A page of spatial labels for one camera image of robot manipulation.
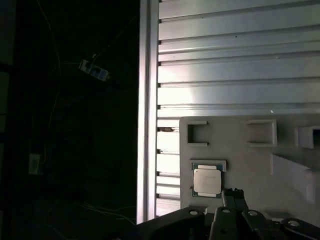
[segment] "white label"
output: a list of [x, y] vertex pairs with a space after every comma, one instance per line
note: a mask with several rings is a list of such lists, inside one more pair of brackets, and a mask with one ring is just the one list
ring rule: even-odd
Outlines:
[[37, 153], [29, 154], [29, 174], [38, 175], [41, 155]]

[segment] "dark background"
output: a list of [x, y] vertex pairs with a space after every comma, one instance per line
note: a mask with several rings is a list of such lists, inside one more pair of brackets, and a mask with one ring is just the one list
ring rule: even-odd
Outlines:
[[[109, 209], [136, 205], [139, 1], [39, 2], [62, 76], [52, 71], [56, 52], [37, 0], [18, 0], [10, 141], [1, 176], [2, 239], [64, 239], [45, 224], [48, 211], [46, 222], [66, 239], [102, 239], [131, 224], [76, 202]], [[110, 72], [109, 82], [78, 71], [81, 60], [101, 51], [95, 64]], [[29, 144], [31, 153], [46, 155], [42, 176], [28, 175]], [[135, 207], [118, 213], [136, 217]]]

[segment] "cpu processor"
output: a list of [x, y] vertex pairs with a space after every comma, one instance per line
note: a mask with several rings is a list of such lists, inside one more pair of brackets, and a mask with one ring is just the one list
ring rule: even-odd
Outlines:
[[192, 164], [193, 197], [221, 198], [222, 165]]

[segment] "silver metal wall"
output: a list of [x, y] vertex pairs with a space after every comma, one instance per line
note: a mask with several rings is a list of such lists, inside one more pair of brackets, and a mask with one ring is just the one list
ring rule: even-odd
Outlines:
[[141, 0], [140, 22], [139, 223], [180, 207], [179, 118], [320, 112], [319, 1]]

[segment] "bolt head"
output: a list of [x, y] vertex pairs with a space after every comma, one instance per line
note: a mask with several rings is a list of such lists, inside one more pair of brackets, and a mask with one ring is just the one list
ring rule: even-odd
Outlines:
[[257, 216], [258, 215], [258, 213], [256, 211], [248, 211], [248, 214], [250, 216]]
[[298, 227], [300, 225], [297, 221], [293, 220], [289, 221], [288, 224], [292, 227]]
[[189, 213], [190, 213], [191, 215], [198, 215], [198, 212], [197, 212], [197, 211], [194, 211], [194, 210], [191, 210]]

